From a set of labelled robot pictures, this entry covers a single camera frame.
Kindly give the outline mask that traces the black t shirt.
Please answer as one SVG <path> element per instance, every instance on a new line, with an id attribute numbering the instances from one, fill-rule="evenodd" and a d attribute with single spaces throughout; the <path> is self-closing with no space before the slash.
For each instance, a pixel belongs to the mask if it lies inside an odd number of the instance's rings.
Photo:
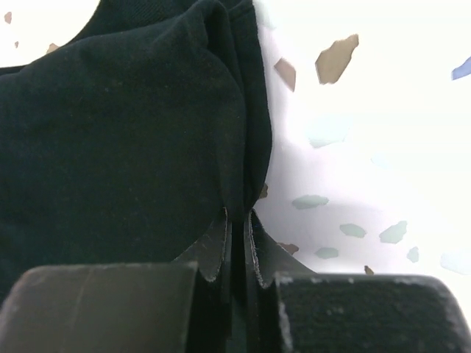
<path id="1" fill-rule="evenodd" d="M 251 1 L 101 1 L 1 70 L 1 295 L 39 265 L 173 260 L 244 217 L 271 150 Z"/>

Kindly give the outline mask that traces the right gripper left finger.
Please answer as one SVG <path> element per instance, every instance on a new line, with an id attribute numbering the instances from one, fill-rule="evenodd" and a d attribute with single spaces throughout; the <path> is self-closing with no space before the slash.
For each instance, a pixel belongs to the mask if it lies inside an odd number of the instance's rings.
<path id="1" fill-rule="evenodd" d="M 30 269 L 1 308 L 1 350 L 223 352 L 231 240 L 227 215 L 219 213 L 170 263 Z"/>

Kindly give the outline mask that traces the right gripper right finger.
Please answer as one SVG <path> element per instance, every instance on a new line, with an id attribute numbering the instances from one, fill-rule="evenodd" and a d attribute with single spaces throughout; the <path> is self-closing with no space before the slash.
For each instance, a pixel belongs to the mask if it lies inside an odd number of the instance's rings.
<path id="1" fill-rule="evenodd" d="M 249 352 L 465 352 L 449 289 L 424 276 L 318 274 L 244 222 Z"/>

